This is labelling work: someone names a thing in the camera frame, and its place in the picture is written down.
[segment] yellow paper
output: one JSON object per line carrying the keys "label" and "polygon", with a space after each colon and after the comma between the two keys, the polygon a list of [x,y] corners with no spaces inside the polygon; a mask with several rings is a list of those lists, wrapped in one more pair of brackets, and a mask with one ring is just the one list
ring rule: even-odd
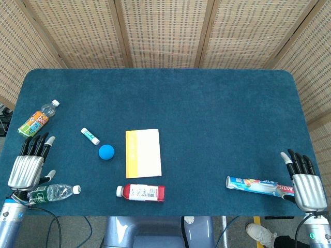
{"label": "yellow paper", "polygon": [[126,178],[162,176],[158,129],[126,131]]}

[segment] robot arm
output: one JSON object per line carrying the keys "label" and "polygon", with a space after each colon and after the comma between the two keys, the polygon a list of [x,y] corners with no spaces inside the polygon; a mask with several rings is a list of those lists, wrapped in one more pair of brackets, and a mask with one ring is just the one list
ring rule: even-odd
{"label": "robot arm", "polygon": [[49,182],[55,175],[55,171],[52,170],[47,176],[40,177],[42,166],[55,140],[55,137],[50,137],[45,142],[47,135],[48,133],[45,133],[41,139],[40,135],[33,139],[27,138],[19,156],[16,157],[8,180],[13,194],[5,200],[0,213],[1,248],[14,247],[25,211],[29,206],[27,193],[39,184]]}
{"label": "robot arm", "polygon": [[284,199],[295,202],[299,209],[309,217],[304,225],[311,248],[331,248],[331,230],[328,220],[321,215],[327,208],[327,202],[319,176],[316,175],[312,162],[307,156],[301,156],[288,150],[291,159],[282,152],[281,156],[288,168],[293,183],[294,197]]}

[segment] clear water bottle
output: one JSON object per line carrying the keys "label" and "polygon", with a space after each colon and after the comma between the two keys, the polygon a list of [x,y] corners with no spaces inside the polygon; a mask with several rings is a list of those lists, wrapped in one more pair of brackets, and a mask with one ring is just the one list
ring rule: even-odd
{"label": "clear water bottle", "polygon": [[59,105],[60,103],[58,101],[53,100],[51,103],[41,106],[40,111],[47,117],[52,117],[53,115],[55,115],[56,107]]}
{"label": "clear water bottle", "polygon": [[73,194],[81,193],[79,185],[70,186],[67,184],[53,184],[36,188],[35,191],[29,192],[30,203],[47,203],[63,200]]}
{"label": "clear water bottle", "polygon": [[60,103],[56,100],[43,105],[40,111],[35,112],[18,128],[18,132],[24,137],[34,136],[48,122],[49,118],[55,115],[56,107],[59,105]]}

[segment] blue ball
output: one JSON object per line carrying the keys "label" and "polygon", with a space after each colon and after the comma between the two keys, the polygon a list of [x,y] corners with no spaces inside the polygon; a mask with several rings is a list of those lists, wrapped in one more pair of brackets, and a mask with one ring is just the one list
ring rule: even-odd
{"label": "blue ball", "polygon": [[99,149],[99,156],[104,160],[109,160],[114,156],[115,150],[111,145],[103,145]]}

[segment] person's foot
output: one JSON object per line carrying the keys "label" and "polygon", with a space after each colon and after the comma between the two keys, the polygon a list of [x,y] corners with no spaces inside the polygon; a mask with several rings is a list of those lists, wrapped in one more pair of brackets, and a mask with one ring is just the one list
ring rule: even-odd
{"label": "person's foot", "polygon": [[274,248],[276,233],[272,233],[267,228],[257,224],[248,224],[246,232],[252,239],[260,242],[261,245],[265,245],[267,248]]}

